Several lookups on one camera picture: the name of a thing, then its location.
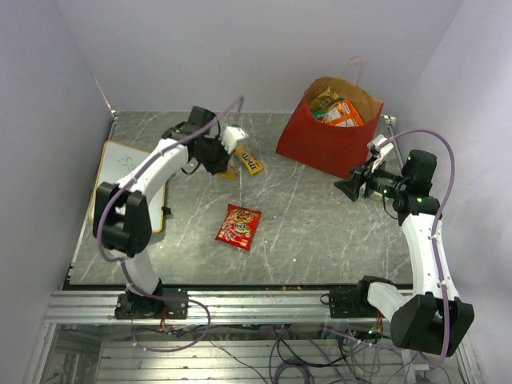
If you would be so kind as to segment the orange Fox's candy bag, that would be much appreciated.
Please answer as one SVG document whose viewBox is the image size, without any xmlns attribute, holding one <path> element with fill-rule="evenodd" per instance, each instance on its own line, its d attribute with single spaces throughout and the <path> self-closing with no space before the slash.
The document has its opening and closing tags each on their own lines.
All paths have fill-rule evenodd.
<svg viewBox="0 0 512 384">
<path fill-rule="evenodd" d="M 217 176 L 220 178 L 235 180 L 238 177 L 238 173 L 235 168 L 228 166 L 226 171 L 217 173 Z"/>
</svg>

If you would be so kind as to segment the yellow M&M's bag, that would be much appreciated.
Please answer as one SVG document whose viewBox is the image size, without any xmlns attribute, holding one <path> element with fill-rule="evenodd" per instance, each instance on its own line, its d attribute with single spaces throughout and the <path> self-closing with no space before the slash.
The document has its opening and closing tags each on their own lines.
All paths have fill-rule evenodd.
<svg viewBox="0 0 512 384">
<path fill-rule="evenodd" d="M 257 160 L 243 144 L 236 148 L 235 153 L 238 156 L 238 159 L 247 168 L 249 174 L 254 175 L 264 169 L 264 165 Z"/>
</svg>

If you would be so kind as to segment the red paper bag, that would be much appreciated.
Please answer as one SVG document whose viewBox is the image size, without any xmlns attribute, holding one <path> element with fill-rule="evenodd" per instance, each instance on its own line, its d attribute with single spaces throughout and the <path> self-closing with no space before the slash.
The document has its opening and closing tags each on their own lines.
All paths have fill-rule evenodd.
<svg viewBox="0 0 512 384">
<path fill-rule="evenodd" d="M 326 90 L 351 102 L 362 122 L 333 126 L 314 116 L 311 104 Z M 384 101 L 340 77 L 321 77 L 304 91 L 286 124 L 276 153 L 322 172 L 347 178 L 349 170 L 367 159 L 367 144 L 374 137 Z"/>
</svg>

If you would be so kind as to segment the orange snack packet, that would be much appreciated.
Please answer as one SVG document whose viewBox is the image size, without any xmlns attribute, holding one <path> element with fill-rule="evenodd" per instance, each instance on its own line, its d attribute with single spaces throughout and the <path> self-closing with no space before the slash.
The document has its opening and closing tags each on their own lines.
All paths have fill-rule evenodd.
<svg viewBox="0 0 512 384">
<path fill-rule="evenodd" d="M 321 121 L 329 126 L 355 127 L 364 124 L 361 116 L 348 99 L 335 102 L 323 115 Z"/>
</svg>

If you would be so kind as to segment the small red snack packet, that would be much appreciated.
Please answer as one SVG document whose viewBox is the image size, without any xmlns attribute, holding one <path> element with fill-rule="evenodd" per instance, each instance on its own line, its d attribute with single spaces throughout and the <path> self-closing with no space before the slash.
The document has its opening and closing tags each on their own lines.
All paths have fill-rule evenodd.
<svg viewBox="0 0 512 384">
<path fill-rule="evenodd" d="M 261 216 L 260 210 L 229 204 L 215 239 L 249 251 Z"/>
</svg>

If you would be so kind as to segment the brown snack pouch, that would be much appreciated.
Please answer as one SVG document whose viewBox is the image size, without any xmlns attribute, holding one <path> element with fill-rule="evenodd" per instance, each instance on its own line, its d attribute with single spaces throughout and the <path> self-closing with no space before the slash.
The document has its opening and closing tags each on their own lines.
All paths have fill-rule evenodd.
<svg viewBox="0 0 512 384">
<path fill-rule="evenodd" d="M 328 86 L 324 89 L 323 92 L 315 96 L 310 102 L 308 102 L 308 106 L 310 112 L 312 113 L 314 110 L 328 110 L 337 102 L 341 102 L 343 98 L 339 96 L 336 92 L 331 90 L 331 87 Z"/>
</svg>

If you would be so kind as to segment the teal Fox's candy bag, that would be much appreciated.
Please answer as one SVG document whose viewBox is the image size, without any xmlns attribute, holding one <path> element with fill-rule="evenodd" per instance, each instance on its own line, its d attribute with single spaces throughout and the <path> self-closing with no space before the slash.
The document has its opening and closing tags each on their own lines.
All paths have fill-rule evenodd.
<svg viewBox="0 0 512 384">
<path fill-rule="evenodd" d="M 316 119 L 318 119 L 318 120 L 320 120 L 320 121 L 321 121 L 321 120 L 323 120 L 323 119 L 324 119 L 324 117 L 325 117 L 325 115 L 326 115 L 326 110 L 314 110 L 314 111 L 312 112 L 312 115 L 313 115 Z"/>
</svg>

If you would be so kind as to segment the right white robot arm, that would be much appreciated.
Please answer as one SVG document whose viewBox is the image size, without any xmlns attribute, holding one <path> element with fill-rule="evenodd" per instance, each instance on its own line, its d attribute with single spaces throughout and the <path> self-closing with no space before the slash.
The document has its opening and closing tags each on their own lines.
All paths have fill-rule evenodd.
<svg viewBox="0 0 512 384">
<path fill-rule="evenodd" d="M 435 155 L 412 150 L 400 174 L 386 170 L 385 154 L 371 149 L 370 159 L 334 185 L 351 201 L 377 192 L 392 200 L 405 235 L 413 274 L 413 293 L 405 296 L 391 281 L 365 276 L 352 298 L 361 316 L 378 311 L 390 322 L 394 346 L 450 357 L 474 320 L 474 308 L 460 299 L 442 244 L 441 204 L 430 196 Z"/>
</svg>

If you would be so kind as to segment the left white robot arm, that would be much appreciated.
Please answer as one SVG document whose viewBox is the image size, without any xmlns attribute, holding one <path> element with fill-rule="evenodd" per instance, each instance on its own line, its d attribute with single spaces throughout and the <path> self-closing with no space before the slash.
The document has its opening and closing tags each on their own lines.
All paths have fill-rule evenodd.
<svg viewBox="0 0 512 384">
<path fill-rule="evenodd" d="M 153 233 L 150 203 L 168 179 L 191 160 L 211 174 L 225 172 L 237 144 L 237 128 L 218 130 L 216 113 L 193 107 L 188 119 L 166 130 L 152 152 L 116 182 L 102 182 L 95 191 L 93 236 L 107 262 L 116 262 L 126 278 L 126 291 L 117 300 L 117 319 L 155 318 L 170 314 L 184 318 L 187 296 L 164 297 L 162 280 L 154 270 L 147 246 Z"/>
</svg>

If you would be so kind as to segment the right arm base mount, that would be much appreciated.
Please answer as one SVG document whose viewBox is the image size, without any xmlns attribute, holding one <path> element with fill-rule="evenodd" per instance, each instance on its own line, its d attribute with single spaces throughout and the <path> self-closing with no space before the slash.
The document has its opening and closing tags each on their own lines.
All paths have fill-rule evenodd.
<svg viewBox="0 0 512 384">
<path fill-rule="evenodd" d="M 376 309 L 363 301 L 356 286 L 335 286 L 320 296 L 321 304 L 328 307 L 332 319 L 374 318 Z"/>
</svg>

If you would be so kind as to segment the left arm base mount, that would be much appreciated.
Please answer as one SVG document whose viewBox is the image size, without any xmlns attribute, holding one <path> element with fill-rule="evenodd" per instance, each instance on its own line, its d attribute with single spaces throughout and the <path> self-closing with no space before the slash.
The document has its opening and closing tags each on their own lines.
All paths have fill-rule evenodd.
<svg viewBox="0 0 512 384">
<path fill-rule="evenodd" d="M 170 319 L 185 319 L 189 296 L 182 290 L 164 290 L 164 300 L 141 296 L 127 290 L 118 296 L 114 317 L 118 320 L 157 319 L 164 314 Z"/>
</svg>

